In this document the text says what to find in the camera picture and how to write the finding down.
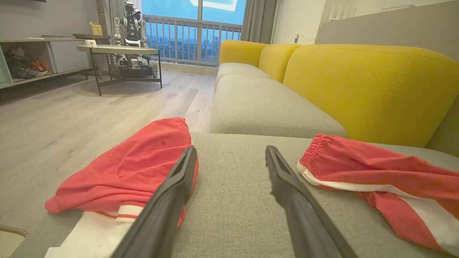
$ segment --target gray wall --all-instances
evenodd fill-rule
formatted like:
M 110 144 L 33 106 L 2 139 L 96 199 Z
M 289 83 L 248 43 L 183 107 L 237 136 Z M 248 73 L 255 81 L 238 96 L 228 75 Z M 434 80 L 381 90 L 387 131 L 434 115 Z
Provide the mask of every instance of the gray wall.
M 99 23 L 95 0 L 0 0 L 0 37 L 71 36 Z
M 322 23 L 317 35 L 317 44 L 415 46 L 459 62 L 459 1 Z M 459 157 L 459 96 L 426 148 Z

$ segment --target sofa armrest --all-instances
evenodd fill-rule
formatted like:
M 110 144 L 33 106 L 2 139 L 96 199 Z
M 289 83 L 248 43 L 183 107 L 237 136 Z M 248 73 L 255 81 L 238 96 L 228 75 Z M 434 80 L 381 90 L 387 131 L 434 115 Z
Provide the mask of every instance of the sofa armrest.
M 243 63 L 258 67 L 261 51 L 268 44 L 248 41 L 230 40 L 222 42 L 220 49 L 220 64 Z

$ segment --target robot wheel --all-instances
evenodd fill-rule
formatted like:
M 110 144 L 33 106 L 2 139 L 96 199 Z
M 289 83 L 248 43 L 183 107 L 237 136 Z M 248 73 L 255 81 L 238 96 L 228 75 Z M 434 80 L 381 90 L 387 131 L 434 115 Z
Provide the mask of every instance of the robot wheel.
M 157 65 L 152 65 L 151 66 L 151 74 L 153 75 L 153 78 L 158 77 L 158 66 Z
M 117 64 L 110 64 L 110 73 L 120 76 L 119 67 Z

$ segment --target wall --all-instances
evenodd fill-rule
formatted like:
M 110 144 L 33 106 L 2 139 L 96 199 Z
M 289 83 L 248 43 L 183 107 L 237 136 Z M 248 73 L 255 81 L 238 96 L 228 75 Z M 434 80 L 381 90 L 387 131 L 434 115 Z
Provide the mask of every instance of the wall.
M 330 17 L 338 20 L 354 17 L 354 0 L 325 0 L 320 22 L 328 22 Z
M 355 16 L 383 12 L 383 8 L 414 5 L 425 6 L 437 3 L 449 2 L 451 0 L 354 0 L 357 8 Z
M 452 1 L 327 22 L 317 43 L 416 46 L 459 62 L 458 13 Z
M 459 96 L 425 147 L 459 157 Z
M 0 37 L 22 38 L 90 34 L 89 22 L 99 21 L 95 0 L 1 0 L 0 22 Z
M 299 33 L 298 43 L 314 44 L 324 10 L 325 0 L 278 0 L 279 9 L 273 43 L 294 43 L 293 34 Z

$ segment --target fabric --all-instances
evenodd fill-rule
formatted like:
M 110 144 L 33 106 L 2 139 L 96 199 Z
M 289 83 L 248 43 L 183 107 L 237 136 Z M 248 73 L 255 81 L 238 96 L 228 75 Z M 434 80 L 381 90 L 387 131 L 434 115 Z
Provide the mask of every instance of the fabric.
M 45 207 L 59 213 L 67 209 L 115 212 L 121 205 L 144 206 L 190 146 L 183 118 L 154 121 L 70 176 Z M 196 162 L 193 184 L 197 171 Z
M 220 79 L 209 130 L 302 138 L 317 133 L 346 136 L 337 121 L 281 83 L 244 75 Z
M 261 52 L 258 68 L 272 79 L 282 83 L 290 56 L 300 46 L 298 44 L 267 45 Z
M 253 65 L 241 64 L 241 63 L 223 63 L 218 68 L 216 85 L 220 79 L 228 74 L 240 74 L 240 75 L 250 75 L 255 77 L 270 78 L 262 70 L 258 69 Z
M 459 255 L 457 171 L 324 134 L 315 136 L 297 168 L 318 188 L 354 191 L 384 215 L 399 237 Z
M 338 121 L 350 139 L 424 147 L 459 91 L 459 65 L 431 50 L 305 45 L 284 85 Z
M 239 41 L 224 40 L 220 46 L 219 64 L 223 63 L 242 63 L 258 67 L 260 55 L 267 44 Z
M 276 146 L 294 169 L 312 139 L 206 133 L 191 137 L 199 154 L 199 178 L 172 257 L 295 257 L 285 212 L 270 195 L 264 152 L 266 145 Z M 438 151 L 375 145 L 445 168 L 459 167 L 459 158 Z M 351 192 L 305 186 L 358 257 L 453 257 L 398 238 L 377 209 Z M 62 244 L 80 218 L 78 210 L 46 214 L 10 258 L 43 257 L 48 247 Z
M 23 236 L 0 230 L 0 257 L 9 257 L 22 241 L 24 241 Z
M 108 258 L 129 231 L 133 221 L 85 211 L 59 247 L 50 247 L 45 258 Z
M 276 0 L 247 0 L 241 40 L 269 44 L 275 9 Z

